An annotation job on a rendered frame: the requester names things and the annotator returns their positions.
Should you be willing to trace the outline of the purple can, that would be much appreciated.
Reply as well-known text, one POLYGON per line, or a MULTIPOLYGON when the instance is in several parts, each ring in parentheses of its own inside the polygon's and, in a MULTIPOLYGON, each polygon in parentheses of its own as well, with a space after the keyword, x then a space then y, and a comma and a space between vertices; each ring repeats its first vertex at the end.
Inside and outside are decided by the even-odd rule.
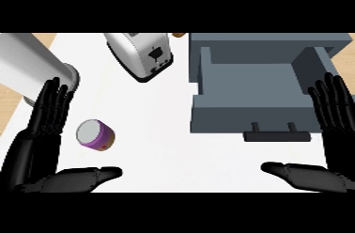
POLYGON ((88 119, 76 129, 76 140, 83 147, 104 151, 113 145, 114 132, 103 121, 88 119))

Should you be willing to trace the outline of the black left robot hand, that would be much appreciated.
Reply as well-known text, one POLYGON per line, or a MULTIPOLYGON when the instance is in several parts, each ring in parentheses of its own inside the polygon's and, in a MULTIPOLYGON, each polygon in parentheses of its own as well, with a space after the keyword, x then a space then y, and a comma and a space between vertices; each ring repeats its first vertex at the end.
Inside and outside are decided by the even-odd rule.
POLYGON ((26 128, 13 138, 0 170, 0 193, 89 193, 122 176, 119 167, 57 171, 60 134, 73 92, 47 80, 36 96, 26 128))

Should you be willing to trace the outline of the grey cabinet body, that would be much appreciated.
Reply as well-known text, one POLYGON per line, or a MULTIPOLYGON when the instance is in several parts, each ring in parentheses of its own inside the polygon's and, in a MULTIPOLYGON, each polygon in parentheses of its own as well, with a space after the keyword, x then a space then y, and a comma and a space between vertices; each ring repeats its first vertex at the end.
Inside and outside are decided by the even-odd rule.
POLYGON ((210 50, 215 64, 288 64, 307 47, 332 57, 350 43, 347 33, 191 33, 188 81, 197 82, 200 50, 210 50))

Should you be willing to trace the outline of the silver toaster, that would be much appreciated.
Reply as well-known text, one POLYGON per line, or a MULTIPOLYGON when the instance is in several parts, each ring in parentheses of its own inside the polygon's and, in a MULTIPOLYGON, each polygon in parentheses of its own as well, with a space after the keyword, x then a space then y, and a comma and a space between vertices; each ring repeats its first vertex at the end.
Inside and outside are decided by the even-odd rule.
POLYGON ((107 48, 131 77, 147 83, 172 65, 166 33, 104 33, 107 48))

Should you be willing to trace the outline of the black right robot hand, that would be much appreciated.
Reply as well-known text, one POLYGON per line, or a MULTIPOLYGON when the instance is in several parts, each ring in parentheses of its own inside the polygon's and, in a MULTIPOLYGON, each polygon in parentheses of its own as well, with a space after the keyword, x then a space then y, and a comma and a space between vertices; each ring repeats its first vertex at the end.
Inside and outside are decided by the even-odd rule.
POLYGON ((307 93, 319 122, 326 167, 265 162, 260 170, 298 190, 355 194, 355 100, 341 76, 326 72, 307 93))

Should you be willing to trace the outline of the large silver cylinder appliance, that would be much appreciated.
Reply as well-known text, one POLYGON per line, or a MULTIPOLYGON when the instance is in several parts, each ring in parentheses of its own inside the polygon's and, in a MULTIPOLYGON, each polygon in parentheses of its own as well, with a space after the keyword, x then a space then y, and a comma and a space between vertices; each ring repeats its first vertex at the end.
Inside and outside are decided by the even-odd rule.
POLYGON ((61 63, 30 33, 0 33, 0 84, 16 91, 33 106, 36 95, 48 79, 75 91, 79 73, 61 63))

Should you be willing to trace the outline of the grey open drawer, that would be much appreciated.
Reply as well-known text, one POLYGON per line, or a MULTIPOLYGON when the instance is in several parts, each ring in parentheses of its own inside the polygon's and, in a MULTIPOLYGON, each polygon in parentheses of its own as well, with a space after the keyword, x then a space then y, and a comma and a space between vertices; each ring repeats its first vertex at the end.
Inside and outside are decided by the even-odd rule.
POLYGON ((215 64, 203 47, 189 131, 240 133, 256 123, 263 132, 284 132, 294 123, 298 131, 318 132, 307 88, 326 72, 337 71, 321 47, 304 48, 285 64, 215 64))

